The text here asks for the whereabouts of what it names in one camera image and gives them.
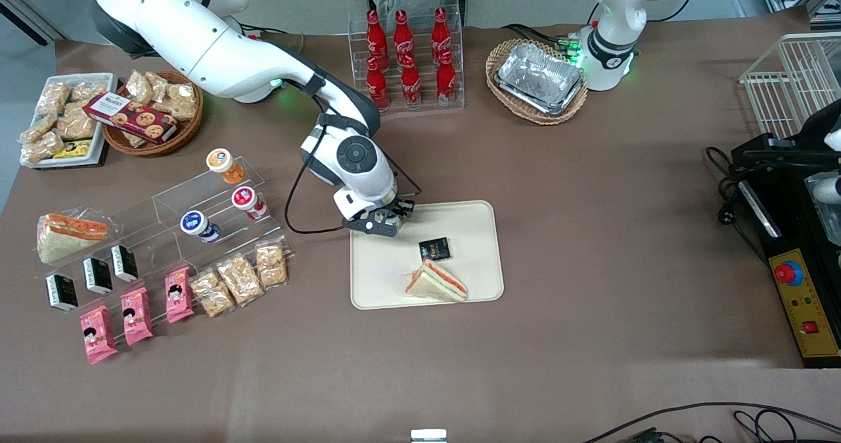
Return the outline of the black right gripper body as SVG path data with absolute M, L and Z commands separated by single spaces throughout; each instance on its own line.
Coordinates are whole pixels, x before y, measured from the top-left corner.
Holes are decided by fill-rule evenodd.
M 392 225 L 398 225 L 400 230 L 405 220 L 400 221 L 399 218 L 397 218 L 398 202 L 415 203 L 414 200 L 409 200 L 409 198 L 395 198 L 391 201 L 391 203 L 388 203 L 386 206 L 376 208 L 373 210 L 362 210 L 361 212 L 358 212 L 355 216 L 352 216 L 350 220 L 343 219 L 342 227 L 345 227 L 346 229 L 349 229 L 351 231 L 360 231 L 361 233 L 365 233 L 367 235 L 373 235 L 371 233 L 372 223 L 388 223 Z

